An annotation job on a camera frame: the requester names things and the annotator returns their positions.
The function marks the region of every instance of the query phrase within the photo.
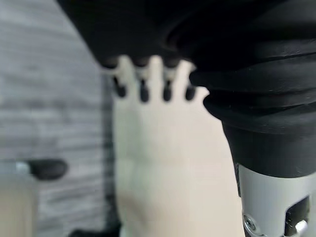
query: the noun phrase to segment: gray wall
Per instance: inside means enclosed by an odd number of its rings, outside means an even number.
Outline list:
[[[40,185],[39,237],[105,224],[113,150],[101,91],[96,64],[54,1],[0,0],[0,158],[61,157],[71,167]]]

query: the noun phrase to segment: black object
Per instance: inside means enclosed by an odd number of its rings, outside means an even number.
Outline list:
[[[167,62],[181,59],[177,52],[163,48],[156,26],[147,16],[146,0],[57,0],[94,57],[102,66],[110,59],[128,55],[136,64],[160,55]]]
[[[156,22],[196,65],[191,83],[211,92],[204,105],[223,122],[234,162],[274,177],[316,172],[316,1],[198,8]]]
[[[139,97],[143,103],[147,103],[149,101],[149,89],[145,80],[141,80],[140,82]]]
[[[119,237],[119,228],[109,232],[92,232],[76,230],[69,237]]]
[[[293,236],[296,234],[296,224],[301,221],[308,222],[310,212],[310,198],[307,197],[297,204],[293,205],[286,212],[285,218],[285,236]]]
[[[127,95],[127,89],[125,85],[121,85],[119,83],[119,80],[117,77],[113,77],[113,82],[114,82],[114,90],[116,92],[116,94],[120,97],[120,98],[124,98]]]
[[[187,101],[191,101],[194,99],[194,96],[196,94],[196,88],[195,86],[192,86],[192,85],[188,85],[187,89],[186,89],[186,100]]]
[[[171,100],[172,88],[171,88],[171,81],[169,80],[165,82],[162,97],[165,102],[168,102]]]
[[[26,162],[31,174],[40,181],[54,181],[62,178],[68,171],[68,165],[61,159],[41,159]]]

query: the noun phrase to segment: black fabric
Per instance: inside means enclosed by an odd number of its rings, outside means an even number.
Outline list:
[[[159,44],[145,0],[57,1],[102,66],[112,67],[113,58],[122,54],[136,64],[152,55],[162,56],[166,64],[181,58]]]
[[[316,172],[316,1],[222,1],[173,28],[234,162],[265,175]]]
[[[315,0],[58,2],[103,66],[121,54],[193,61],[236,162],[277,177],[316,171]]]

